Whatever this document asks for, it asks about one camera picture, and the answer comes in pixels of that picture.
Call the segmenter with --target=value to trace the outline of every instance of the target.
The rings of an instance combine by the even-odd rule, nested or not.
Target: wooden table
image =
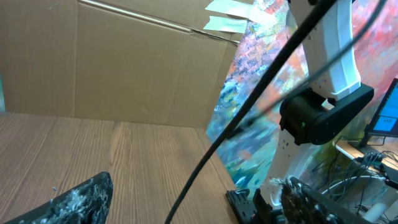
[[[2,114],[0,223],[104,170],[114,184],[108,223],[164,223],[208,145],[202,129]],[[231,189],[213,156],[173,223],[237,223],[225,197]]]
[[[369,142],[369,144],[380,144],[379,142]],[[386,142],[383,146],[369,146],[373,147],[375,150],[382,152],[382,151],[392,151],[398,154],[398,142]],[[342,152],[345,156],[349,159],[355,159],[358,157],[363,157],[364,154],[348,144],[348,141],[339,141],[336,145],[336,149]],[[398,170],[398,163],[388,157],[382,160],[382,163]]]

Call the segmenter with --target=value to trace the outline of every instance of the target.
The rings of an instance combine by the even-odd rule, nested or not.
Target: worn black surface
[[[108,172],[101,172],[6,224],[105,223],[113,196]]]

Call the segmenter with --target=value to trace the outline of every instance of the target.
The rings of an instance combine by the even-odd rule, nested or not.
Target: robotic arm
[[[289,9],[298,25],[317,1],[290,0]],[[303,41],[309,75],[352,41],[351,1],[337,0],[316,28]],[[261,195],[274,209],[281,208],[282,187],[273,178],[299,178],[313,153],[313,145],[332,140],[372,99],[373,89],[361,84],[353,49],[334,64],[310,89],[280,107],[279,142]],[[330,110],[324,102],[334,107]]]

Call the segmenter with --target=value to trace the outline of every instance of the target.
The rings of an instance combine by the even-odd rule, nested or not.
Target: monitor screen
[[[398,137],[398,79],[394,79],[371,122],[370,135]]]

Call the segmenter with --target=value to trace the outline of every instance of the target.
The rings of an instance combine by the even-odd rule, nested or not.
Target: thick black cable
[[[232,133],[232,131],[234,131],[234,129],[238,126],[239,122],[244,118],[244,116],[249,112],[250,108],[255,104],[257,99],[261,96],[262,92],[267,88],[270,82],[277,75],[280,68],[282,68],[284,63],[292,55],[293,51],[303,42],[303,40],[309,35],[311,30],[318,24],[318,21],[321,20],[321,18],[329,11],[329,9],[334,5],[335,2],[337,2],[337,0],[320,1],[314,7],[311,13],[307,16],[307,18],[303,21],[303,23],[300,25],[297,31],[294,32],[292,37],[287,41],[282,50],[280,50],[274,61],[270,64],[265,74],[263,74],[256,87],[254,87],[253,91],[242,105],[241,109],[234,116],[231,122],[229,122],[227,127],[218,136],[218,138],[214,141],[214,143],[210,146],[209,150],[207,150],[203,158],[200,160],[199,164],[193,170],[191,176],[187,180],[187,183],[185,184],[180,195],[175,201],[172,209],[170,210],[169,215],[167,215],[165,221],[166,223],[170,223],[171,220],[173,219],[173,216],[177,211],[178,206],[184,199],[193,181],[195,180],[196,176],[199,174],[199,171],[206,164],[207,160],[210,159],[211,155],[217,150],[217,148],[221,145],[221,143]]]
[[[376,6],[371,18],[367,21],[365,26],[360,30],[359,34],[353,39],[351,43],[349,43],[340,53],[338,53],[332,60],[326,63],[317,73],[307,79],[307,82],[310,83],[311,80],[315,79],[315,75],[320,76],[325,71],[327,71],[328,67],[333,65],[340,59],[352,46],[357,43],[357,41],[362,38],[364,33],[370,28],[371,24],[376,20],[379,15],[381,9],[387,0],[379,0],[379,4]],[[234,116],[231,122],[225,127],[223,132],[218,136],[218,138],[214,141],[214,143],[210,146],[209,150],[205,153],[205,155],[200,160],[199,164],[193,170],[191,176],[188,178],[187,183],[182,189],[180,195],[176,199],[173,207],[171,208],[169,214],[167,215],[165,223],[168,224],[173,219],[175,212],[178,209],[178,206],[181,204],[182,200],[186,196],[189,188],[193,184],[196,176],[199,174],[199,171],[203,168],[206,162],[210,159],[211,155],[217,150],[217,148],[221,145],[221,143],[235,130],[238,126],[239,122],[244,118],[244,116],[249,112],[250,108],[255,104],[257,99],[261,96],[262,92],[267,88],[270,82],[277,75],[277,72],[283,66],[283,64],[289,59],[292,55],[293,51],[301,44],[301,42],[309,35],[310,31],[316,26],[318,21],[328,12],[328,10],[334,5],[336,0],[323,0],[318,2],[318,4],[314,7],[311,13],[307,16],[307,18],[300,25],[298,30],[293,34],[293,36],[287,41],[282,50],[278,53],[275,60],[271,63],[270,67],[267,69],[265,74],[261,77],[259,83],[253,89],[247,100],[244,102],[242,107],[239,109],[238,113]]]

